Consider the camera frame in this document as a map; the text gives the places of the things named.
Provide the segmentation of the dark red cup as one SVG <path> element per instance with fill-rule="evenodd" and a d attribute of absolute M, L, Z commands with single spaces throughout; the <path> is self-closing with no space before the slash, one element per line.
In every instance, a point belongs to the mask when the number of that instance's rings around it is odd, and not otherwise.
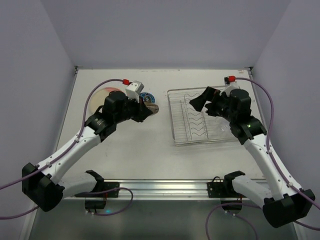
<path fill-rule="evenodd" d="M 151 115 L 155 115 L 159 112 L 159 106 L 152 102 L 146 102 L 145 106 L 151 111 Z"/>

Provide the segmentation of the blue patterned bowl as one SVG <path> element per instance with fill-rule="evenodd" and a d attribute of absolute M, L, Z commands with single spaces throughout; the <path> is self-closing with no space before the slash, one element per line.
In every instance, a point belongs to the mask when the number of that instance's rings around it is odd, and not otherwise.
<path fill-rule="evenodd" d="M 156 103 L 155 97 L 149 92 L 141 92 L 140 97 L 143 99 L 144 102 L 152 103 L 152 104 Z"/>

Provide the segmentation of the cream plate back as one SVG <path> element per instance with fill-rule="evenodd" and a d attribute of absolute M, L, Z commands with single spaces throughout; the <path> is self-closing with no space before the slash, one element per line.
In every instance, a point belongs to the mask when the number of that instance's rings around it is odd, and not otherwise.
<path fill-rule="evenodd" d="M 94 114 L 95 111 L 98 109 L 99 106 L 103 106 L 105 102 L 105 98 L 109 96 L 109 94 L 113 91 L 120 91 L 120 89 L 115 87 L 104 87 L 96 92 L 93 93 L 93 95 L 90 97 L 89 103 L 88 103 L 88 111 L 91 114 Z"/>

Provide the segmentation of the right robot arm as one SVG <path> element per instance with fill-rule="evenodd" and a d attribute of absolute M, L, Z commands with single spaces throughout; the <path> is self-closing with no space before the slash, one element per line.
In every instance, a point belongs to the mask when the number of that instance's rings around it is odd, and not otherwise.
<path fill-rule="evenodd" d="M 304 190 L 281 163 L 279 156 L 267 142 L 267 131 L 261 121 L 251 114 L 251 98 L 246 90 L 229 91 L 207 87 L 190 100 L 195 111 L 206 108 L 212 117 L 229 122 L 231 133 L 250 153 L 263 173 L 268 187 L 264 187 L 236 171 L 225 175 L 224 185 L 229 192 L 241 194 L 262 209 L 268 223 L 279 228 L 302 219 L 309 213 L 315 195 Z"/>

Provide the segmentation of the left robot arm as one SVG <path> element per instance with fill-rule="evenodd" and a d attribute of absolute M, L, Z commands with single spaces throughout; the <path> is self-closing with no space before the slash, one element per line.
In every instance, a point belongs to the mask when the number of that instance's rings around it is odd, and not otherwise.
<path fill-rule="evenodd" d="M 64 175 L 82 156 L 114 133 L 118 124 L 128 120 L 142 123 L 158 111 L 158 105 L 144 101 L 141 96 L 130 98 L 122 91 L 110 92 L 71 140 L 47 159 L 36 165 L 27 163 L 22 168 L 22 192 L 48 212 L 65 198 L 104 191 L 104 179 L 93 170 L 85 171 L 74 182 Z"/>

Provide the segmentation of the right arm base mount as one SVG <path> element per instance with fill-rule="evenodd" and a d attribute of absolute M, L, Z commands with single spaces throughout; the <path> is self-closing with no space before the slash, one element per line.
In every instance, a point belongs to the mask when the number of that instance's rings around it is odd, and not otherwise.
<path fill-rule="evenodd" d="M 222 209 L 227 213 L 239 213 L 244 206 L 242 199 L 245 196 L 234 190 L 232 180 L 245 175 L 244 172 L 238 170 L 226 174 L 224 178 L 215 176 L 211 181 L 206 183 L 208 197 L 219 198 L 221 204 L 230 204 L 222 206 Z"/>

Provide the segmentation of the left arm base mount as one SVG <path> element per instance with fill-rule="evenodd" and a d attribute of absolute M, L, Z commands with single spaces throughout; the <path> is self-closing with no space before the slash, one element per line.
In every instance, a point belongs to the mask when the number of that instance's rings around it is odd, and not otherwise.
<path fill-rule="evenodd" d="M 92 191 L 85 191 L 75 195 L 76 198 L 89 198 L 85 200 L 84 208 L 89 212 L 93 210 L 97 213 L 97 210 L 102 210 L 107 204 L 107 198 L 117 198 L 119 196 L 119 190 L 111 191 L 112 189 L 119 188 L 120 183 L 117 181 L 105 181 L 105 179 L 93 170 L 87 170 L 87 174 L 91 175 L 96 184 Z"/>

